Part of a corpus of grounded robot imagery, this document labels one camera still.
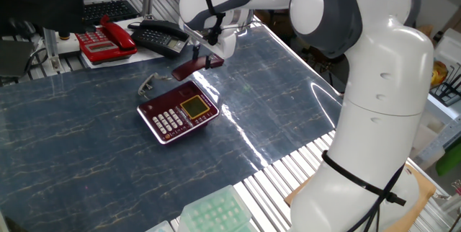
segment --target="table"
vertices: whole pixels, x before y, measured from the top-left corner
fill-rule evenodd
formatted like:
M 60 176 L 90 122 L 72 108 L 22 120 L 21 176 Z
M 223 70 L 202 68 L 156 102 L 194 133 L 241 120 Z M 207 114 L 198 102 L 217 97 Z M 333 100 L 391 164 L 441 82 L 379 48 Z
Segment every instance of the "table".
M 192 56 L 84 69 L 0 89 L 0 209 L 28 231 L 145 231 L 335 127 L 336 92 L 266 27 L 190 77 L 220 116 L 172 147 L 136 112 L 137 89 Z M 180 85 L 155 81 L 148 96 Z

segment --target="red telephone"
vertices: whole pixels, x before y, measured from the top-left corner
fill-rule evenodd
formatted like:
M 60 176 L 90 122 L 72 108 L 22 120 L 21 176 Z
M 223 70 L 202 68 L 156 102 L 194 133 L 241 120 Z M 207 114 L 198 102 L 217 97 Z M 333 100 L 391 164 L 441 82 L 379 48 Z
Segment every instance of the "red telephone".
M 80 49 L 93 65 L 126 59 L 138 52 L 130 34 L 109 22 L 109 16 L 102 17 L 101 25 L 96 32 L 77 34 Z

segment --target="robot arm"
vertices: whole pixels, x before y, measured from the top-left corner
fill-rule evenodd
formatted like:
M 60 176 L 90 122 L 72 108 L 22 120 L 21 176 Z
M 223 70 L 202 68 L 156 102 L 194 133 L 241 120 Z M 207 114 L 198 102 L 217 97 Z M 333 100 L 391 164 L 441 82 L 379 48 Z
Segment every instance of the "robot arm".
M 344 53 L 349 60 L 346 94 L 328 156 L 380 189 L 405 163 L 426 103 L 433 61 L 430 40 L 404 25 L 414 22 L 419 0 L 181 0 L 179 5 L 181 24 L 192 30 L 243 24 L 241 14 L 248 9 L 290 9 L 299 38 L 329 58 Z M 224 31 L 208 47 L 224 58 L 231 56 L 233 31 Z M 413 207 L 418 191 L 414 176 L 403 171 L 392 192 L 406 204 L 380 204 L 380 231 Z M 375 224 L 374 216 L 351 229 L 377 199 L 323 162 L 292 203 L 292 231 L 366 231 Z

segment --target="telephone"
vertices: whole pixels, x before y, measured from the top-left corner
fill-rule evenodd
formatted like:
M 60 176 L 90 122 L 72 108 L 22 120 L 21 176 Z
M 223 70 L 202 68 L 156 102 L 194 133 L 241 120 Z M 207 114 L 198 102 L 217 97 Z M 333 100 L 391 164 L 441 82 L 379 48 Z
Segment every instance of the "telephone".
M 80 49 L 93 65 L 126 59 L 138 52 L 130 34 L 109 22 L 109 16 L 104 15 L 100 23 L 102 27 L 96 28 L 96 32 L 76 35 Z
M 130 24 L 128 28 L 135 30 L 131 37 L 136 45 L 170 58 L 177 57 L 183 51 L 189 38 L 178 24 L 167 21 L 146 19 L 138 26 Z

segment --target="black telephone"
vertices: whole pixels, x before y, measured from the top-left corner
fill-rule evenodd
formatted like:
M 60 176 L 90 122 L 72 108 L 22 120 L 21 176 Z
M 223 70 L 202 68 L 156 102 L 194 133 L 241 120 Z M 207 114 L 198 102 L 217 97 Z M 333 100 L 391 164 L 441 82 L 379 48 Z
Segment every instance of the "black telephone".
M 146 19 L 138 26 L 128 27 L 135 30 L 131 38 L 136 45 L 171 58 L 183 51 L 189 38 L 177 24 L 167 21 Z

